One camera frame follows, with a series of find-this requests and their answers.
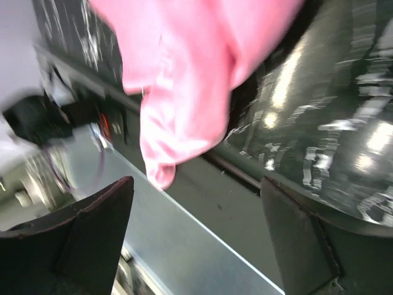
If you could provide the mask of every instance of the pink fabric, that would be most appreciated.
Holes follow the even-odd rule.
[[[267,57],[303,0],[90,0],[115,31],[126,93],[145,95],[146,174],[167,188],[176,164],[225,134],[230,92]]]

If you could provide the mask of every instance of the wire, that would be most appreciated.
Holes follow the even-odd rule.
[[[106,116],[104,114],[99,115],[99,129],[101,131],[101,134],[104,135],[107,140],[111,141],[108,120],[106,119]]]
[[[99,182],[101,181],[101,178],[103,176],[104,164],[105,164],[105,148],[104,148],[103,143],[100,138],[98,138],[97,136],[94,136],[94,139],[96,140],[96,142],[99,146],[99,164],[98,164],[97,174],[96,174],[94,180],[87,187],[73,187],[73,186],[71,186],[69,184],[69,182],[66,181],[63,176],[61,176],[61,173],[58,172],[55,164],[53,163],[52,157],[50,156],[49,147],[44,148],[44,153],[47,158],[49,167],[53,173],[53,176],[60,183],[60,185],[62,185],[64,187],[64,189],[72,195],[77,194],[77,193],[82,193],[82,194],[86,194],[86,195],[91,194],[92,190],[94,190],[99,185]]]

